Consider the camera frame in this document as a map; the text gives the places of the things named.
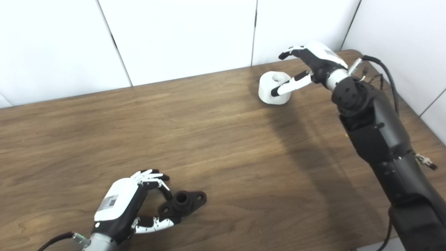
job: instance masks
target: label sticker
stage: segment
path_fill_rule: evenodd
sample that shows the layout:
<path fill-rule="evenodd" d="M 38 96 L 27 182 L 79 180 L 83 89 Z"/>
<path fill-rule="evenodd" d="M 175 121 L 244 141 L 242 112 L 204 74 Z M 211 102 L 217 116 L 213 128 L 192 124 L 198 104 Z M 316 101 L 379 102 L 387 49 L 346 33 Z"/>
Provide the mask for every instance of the label sticker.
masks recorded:
<path fill-rule="evenodd" d="M 98 208 L 98 212 L 105 210 L 105 209 L 113 208 L 116 200 L 118 199 L 118 196 L 119 196 L 119 194 L 105 197 L 104 200 L 101 202 L 101 205 Z"/>

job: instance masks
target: white wall panel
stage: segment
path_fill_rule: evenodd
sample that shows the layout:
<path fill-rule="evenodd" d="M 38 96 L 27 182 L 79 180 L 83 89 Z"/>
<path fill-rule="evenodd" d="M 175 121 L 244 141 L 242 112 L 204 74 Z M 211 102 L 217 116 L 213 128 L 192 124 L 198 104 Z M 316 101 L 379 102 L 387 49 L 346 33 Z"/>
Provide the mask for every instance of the white wall panel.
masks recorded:
<path fill-rule="evenodd" d="M 359 0 L 259 0 L 252 64 L 279 61 L 294 45 L 318 40 L 338 51 Z"/>
<path fill-rule="evenodd" d="M 0 92 L 12 105 L 128 86 L 94 0 L 0 1 Z"/>
<path fill-rule="evenodd" d="M 11 104 L 0 94 L 0 108 L 11 107 Z"/>
<path fill-rule="evenodd" d="M 446 145 L 446 92 L 423 113 L 421 119 Z"/>
<path fill-rule="evenodd" d="M 256 0 L 100 0 L 133 85 L 251 63 Z"/>
<path fill-rule="evenodd" d="M 362 0 L 342 49 L 381 59 L 420 115 L 446 88 L 445 10 L 444 0 Z"/>

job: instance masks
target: cable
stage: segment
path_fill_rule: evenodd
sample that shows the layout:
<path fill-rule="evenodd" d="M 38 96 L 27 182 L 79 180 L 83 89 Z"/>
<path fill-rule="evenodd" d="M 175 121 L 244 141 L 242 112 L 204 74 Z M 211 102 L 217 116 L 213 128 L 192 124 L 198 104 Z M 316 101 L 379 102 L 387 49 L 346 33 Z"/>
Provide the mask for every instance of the cable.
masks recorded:
<path fill-rule="evenodd" d="M 43 251 L 44 249 L 46 249 L 47 247 L 49 247 L 50 245 L 52 245 L 52 244 L 54 244 L 54 243 L 56 243 L 58 241 L 61 241 L 61 240 L 64 240 L 64 239 L 70 239 L 71 237 L 73 237 L 73 235 L 74 234 L 72 232 L 67 232 L 67 233 L 64 233 L 64 234 L 60 234 L 60 235 L 52 238 L 51 240 L 49 240 L 47 243 L 45 243 L 37 251 Z"/>
<path fill-rule="evenodd" d="M 381 68 L 383 68 L 384 72 L 386 73 L 387 77 L 389 78 L 389 83 L 390 83 L 390 87 L 392 89 L 392 94 L 393 94 L 393 103 L 395 105 L 395 112 L 398 115 L 400 115 L 400 108 L 399 108 L 399 105 L 398 105 L 398 97 L 397 97 L 395 82 L 393 81 L 393 77 L 390 74 L 389 69 L 381 62 L 381 60 L 379 60 L 377 58 L 364 55 L 362 57 L 362 60 L 374 62 L 374 63 L 378 64 L 379 66 L 381 66 Z"/>
<path fill-rule="evenodd" d="M 375 76 L 373 76 L 368 82 L 367 84 L 372 85 L 372 82 L 375 80 L 375 78 L 380 77 L 380 90 L 383 90 L 383 85 L 384 85 L 384 78 L 383 78 L 383 74 L 376 74 Z"/>
<path fill-rule="evenodd" d="M 383 244 L 382 244 L 376 251 L 383 251 L 383 250 L 386 248 L 387 243 L 388 243 L 389 240 L 390 240 L 390 235 L 391 235 L 391 234 L 392 234 L 392 221 L 389 219 L 389 227 L 388 227 L 388 229 L 387 229 L 387 235 L 386 235 L 386 238 L 384 239 Z"/>

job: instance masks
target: silver metal cylinder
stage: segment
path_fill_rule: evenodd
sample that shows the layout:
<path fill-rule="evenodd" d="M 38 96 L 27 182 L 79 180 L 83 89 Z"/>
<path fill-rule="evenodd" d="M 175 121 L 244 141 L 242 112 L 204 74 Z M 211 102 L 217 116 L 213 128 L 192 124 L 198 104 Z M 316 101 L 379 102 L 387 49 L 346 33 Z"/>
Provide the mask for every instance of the silver metal cylinder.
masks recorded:
<path fill-rule="evenodd" d="M 360 66 L 360 64 L 362 63 L 362 59 L 359 58 L 357 59 L 350 67 L 350 69 L 348 69 L 348 74 L 353 75 L 355 73 L 355 71 L 358 69 L 358 67 Z"/>
<path fill-rule="evenodd" d="M 336 69 L 332 73 L 330 73 L 330 76 L 327 78 L 326 81 L 326 87 L 330 91 L 334 91 L 336 88 L 336 85 L 343 80 L 344 78 L 350 77 L 350 74 L 345 69 Z"/>
<path fill-rule="evenodd" d="M 90 240 L 90 245 L 84 251 L 113 251 L 117 247 L 116 241 L 104 234 L 94 233 Z"/>

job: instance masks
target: white cylindrical object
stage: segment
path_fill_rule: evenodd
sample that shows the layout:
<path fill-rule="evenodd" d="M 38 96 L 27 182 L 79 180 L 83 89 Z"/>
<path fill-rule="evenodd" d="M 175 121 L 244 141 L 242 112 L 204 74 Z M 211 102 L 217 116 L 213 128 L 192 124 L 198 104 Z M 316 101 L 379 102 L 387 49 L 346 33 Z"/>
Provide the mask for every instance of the white cylindrical object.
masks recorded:
<path fill-rule="evenodd" d="M 288 102 L 291 97 L 291 93 L 285 93 L 283 95 L 273 97 L 271 96 L 271 90 L 277 86 L 290 80 L 291 77 L 280 71 L 268 71 L 260 77 L 259 83 L 259 98 L 271 105 L 283 105 Z"/>

